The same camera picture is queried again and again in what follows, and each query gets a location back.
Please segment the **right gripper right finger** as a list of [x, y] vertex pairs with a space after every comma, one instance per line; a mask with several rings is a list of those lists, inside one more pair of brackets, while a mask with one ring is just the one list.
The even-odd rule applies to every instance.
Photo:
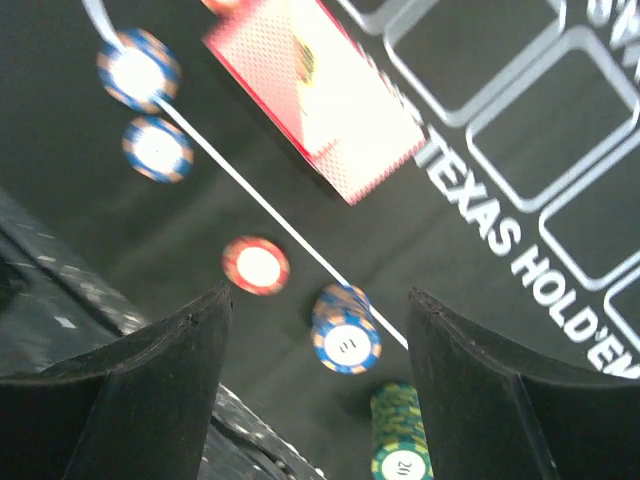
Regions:
[[638, 478], [638, 381], [539, 354], [419, 289], [408, 343], [436, 478]]

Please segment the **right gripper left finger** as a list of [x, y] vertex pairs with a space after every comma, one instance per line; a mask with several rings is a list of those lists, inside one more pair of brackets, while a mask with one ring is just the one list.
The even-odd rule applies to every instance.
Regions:
[[220, 286], [108, 345], [2, 377], [2, 478], [196, 478], [231, 320]]

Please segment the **red poker chip stack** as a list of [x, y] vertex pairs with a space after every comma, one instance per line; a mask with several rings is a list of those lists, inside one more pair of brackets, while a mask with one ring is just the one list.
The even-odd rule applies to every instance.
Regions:
[[284, 252], [262, 237], [235, 238], [224, 248], [221, 260], [222, 269], [233, 284], [258, 296], [280, 292], [290, 275]]

